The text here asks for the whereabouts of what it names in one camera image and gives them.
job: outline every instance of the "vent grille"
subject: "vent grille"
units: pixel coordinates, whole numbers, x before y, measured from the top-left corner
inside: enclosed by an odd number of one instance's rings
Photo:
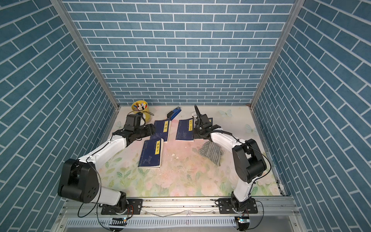
[[[112,218],[102,219],[104,226],[121,224],[122,222],[112,221]],[[195,226],[235,226],[236,221],[232,216],[205,216],[205,217],[134,217],[127,221],[125,226],[115,226],[116,228],[169,228],[169,227],[195,227]],[[67,222],[69,228],[96,228],[100,227],[95,218],[69,218]]]

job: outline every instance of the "yellow book label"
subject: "yellow book label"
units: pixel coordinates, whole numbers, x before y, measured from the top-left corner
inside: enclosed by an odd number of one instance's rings
[[[166,121],[165,124],[164,124],[164,131],[163,132],[167,132],[168,125],[169,125],[169,121]]]
[[[157,141],[156,142],[156,151],[155,151],[155,155],[158,155],[160,154],[160,141]]]
[[[188,131],[193,130],[193,119],[189,120],[189,128]]]

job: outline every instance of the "pen holder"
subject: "pen holder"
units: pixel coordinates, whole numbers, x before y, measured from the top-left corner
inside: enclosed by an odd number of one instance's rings
[[[138,105],[142,104],[142,103],[145,103],[147,105],[147,108],[145,108],[144,110],[141,110],[141,111],[134,111],[134,113],[138,113],[138,112],[142,112],[143,113],[143,116],[144,116],[144,119],[145,119],[145,122],[149,122],[151,120],[151,115],[147,112],[149,112],[150,110],[150,106],[148,105],[148,103],[146,101],[143,101],[143,100],[139,100],[139,101],[136,101],[134,102],[132,105],[131,105],[131,109],[132,110],[136,110],[137,108],[134,107],[136,105],[136,103],[138,103]]]

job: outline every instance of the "blue book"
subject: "blue book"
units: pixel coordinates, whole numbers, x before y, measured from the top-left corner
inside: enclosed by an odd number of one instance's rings
[[[147,169],[160,167],[163,143],[164,140],[161,138],[145,140],[138,167]]]
[[[150,139],[162,138],[167,143],[169,132],[170,132],[171,121],[169,119],[155,121],[154,126],[156,128],[155,133],[151,135]]]
[[[193,118],[179,120],[177,136],[175,140],[193,142]]]

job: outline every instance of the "mounting plate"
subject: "mounting plate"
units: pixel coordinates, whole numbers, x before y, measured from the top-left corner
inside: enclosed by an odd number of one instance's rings
[[[128,205],[132,205],[133,208],[129,206],[129,216],[131,214],[139,215],[142,209],[143,200],[142,199],[127,199]],[[117,215],[115,212],[109,210],[108,208],[102,208],[102,215]]]
[[[219,198],[216,200],[219,205],[220,214],[231,214],[237,213],[232,208],[232,203],[230,198]],[[250,198],[250,201],[247,203],[247,211],[249,214],[257,213],[256,202],[254,198]]]

